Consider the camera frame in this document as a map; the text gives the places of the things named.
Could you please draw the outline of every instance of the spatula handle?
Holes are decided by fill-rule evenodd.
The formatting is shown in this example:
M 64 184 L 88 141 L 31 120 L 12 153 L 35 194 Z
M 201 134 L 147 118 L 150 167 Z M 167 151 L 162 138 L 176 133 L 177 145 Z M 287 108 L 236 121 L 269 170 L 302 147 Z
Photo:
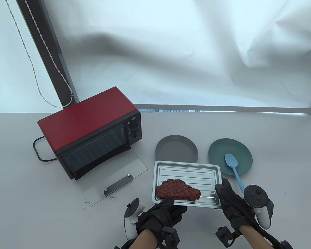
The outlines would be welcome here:
M 238 173 L 237 173 L 237 171 L 236 171 L 236 168 L 233 168 L 233 171 L 234 171 L 234 174 L 235 174 L 236 179 L 237 179 L 237 181 L 238 181 L 238 185 L 239 185 L 239 187 L 240 187 L 242 193 L 244 193 L 245 187 L 244 187 L 244 185 L 243 185 L 243 182 L 241 181 L 241 178 L 239 177 L 239 175 L 238 175 Z

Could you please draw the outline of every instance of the baking tray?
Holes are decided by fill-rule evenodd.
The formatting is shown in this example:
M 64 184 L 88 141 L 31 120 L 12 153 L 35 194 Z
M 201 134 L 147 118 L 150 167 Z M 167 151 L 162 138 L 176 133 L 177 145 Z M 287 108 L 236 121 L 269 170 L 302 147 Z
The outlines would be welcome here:
M 160 203 L 156 189 L 168 179 L 181 179 L 187 185 L 200 190 L 201 197 L 195 202 L 189 200 L 175 200 L 175 205 L 200 206 L 205 208 L 221 208 L 220 200 L 214 186 L 222 184 L 221 172 L 218 165 L 182 163 L 170 161 L 156 161 L 154 164 L 154 177 L 152 188 L 153 203 Z

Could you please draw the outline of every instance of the hand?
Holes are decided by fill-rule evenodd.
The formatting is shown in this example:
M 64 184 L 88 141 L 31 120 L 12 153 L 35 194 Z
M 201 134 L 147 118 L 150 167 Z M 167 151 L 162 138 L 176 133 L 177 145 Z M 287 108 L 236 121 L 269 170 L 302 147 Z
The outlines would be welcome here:
M 162 244 L 165 235 L 162 229 L 173 227 L 182 219 L 182 214 L 187 211 L 186 206 L 174 206 L 174 198 L 166 198 L 161 203 L 154 205 L 150 210 L 138 216 L 136 223 L 137 233 L 140 234 L 144 229 L 150 229 L 158 241 Z
M 121 249 L 155 249 L 158 241 L 149 229 L 145 229 L 137 238 L 127 241 Z
M 233 191 L 226 178 L 222 178 L 222 184 L 215 185 L 215 190 L 219 196 L 223 213 L 235 231 L 239 231 L 238 229 L 243 225 L 258 225 L 254 218 L 253 208 Z

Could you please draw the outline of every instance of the blue plate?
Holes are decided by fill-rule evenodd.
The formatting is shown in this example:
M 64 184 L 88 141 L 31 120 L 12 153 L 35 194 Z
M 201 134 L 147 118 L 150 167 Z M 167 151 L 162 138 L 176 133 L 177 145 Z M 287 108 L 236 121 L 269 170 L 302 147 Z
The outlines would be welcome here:
M 234 171 L 228 167 L 224 155 L 233 154 L 238 162 L 236 168 L 239 175 L 248 172 L 252 167 L 252 155 L 250 150 L 241 142 L 234 139 L 219 139 L 214 141 L 209 148 L 211 164 L 218 165 L 222 173 L 234 176 Z

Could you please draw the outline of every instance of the white fabric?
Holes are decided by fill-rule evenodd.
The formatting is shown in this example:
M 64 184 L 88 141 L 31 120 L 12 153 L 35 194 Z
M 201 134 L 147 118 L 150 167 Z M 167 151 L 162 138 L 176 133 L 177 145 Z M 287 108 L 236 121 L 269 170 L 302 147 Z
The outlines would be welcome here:
M 311 0 L 45 0 L 80 100 L 311 107 Z
M 33 60 L 40 90 L 49 102 L 60 105 L 16 0 L 8 2 Z M 5 1 L 0 1 L 0 113 L 57 112 L 59 110 L 61 109 L 47 104 L 40 96 L 30 61 L 11 14 Z

